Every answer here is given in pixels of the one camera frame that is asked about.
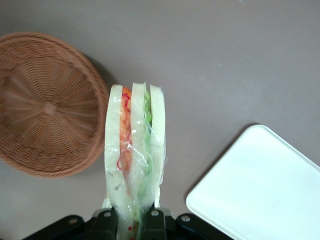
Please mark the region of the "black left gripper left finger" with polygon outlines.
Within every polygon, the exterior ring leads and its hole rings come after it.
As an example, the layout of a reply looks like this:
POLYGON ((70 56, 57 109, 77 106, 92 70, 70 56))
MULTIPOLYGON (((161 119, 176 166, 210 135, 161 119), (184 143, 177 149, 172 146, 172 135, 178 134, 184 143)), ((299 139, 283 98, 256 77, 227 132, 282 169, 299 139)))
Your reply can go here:
POLYGON ((118 215, 109 198, 102 203, 102 209, 93 214, 91 234, 93 240, 115 240, 117 238, 118 215))

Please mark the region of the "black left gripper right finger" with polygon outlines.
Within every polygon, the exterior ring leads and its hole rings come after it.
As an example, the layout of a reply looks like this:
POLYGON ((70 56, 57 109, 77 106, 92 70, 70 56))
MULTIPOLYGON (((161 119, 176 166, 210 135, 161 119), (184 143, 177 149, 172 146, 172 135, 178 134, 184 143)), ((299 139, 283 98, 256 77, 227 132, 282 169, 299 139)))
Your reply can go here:
POLYGON ((143 213, 141 226, 142 240, 169 240, 167 220, 172 218, 172 211, 166 207, 156 207, 154 200, 152 205, 143 213))

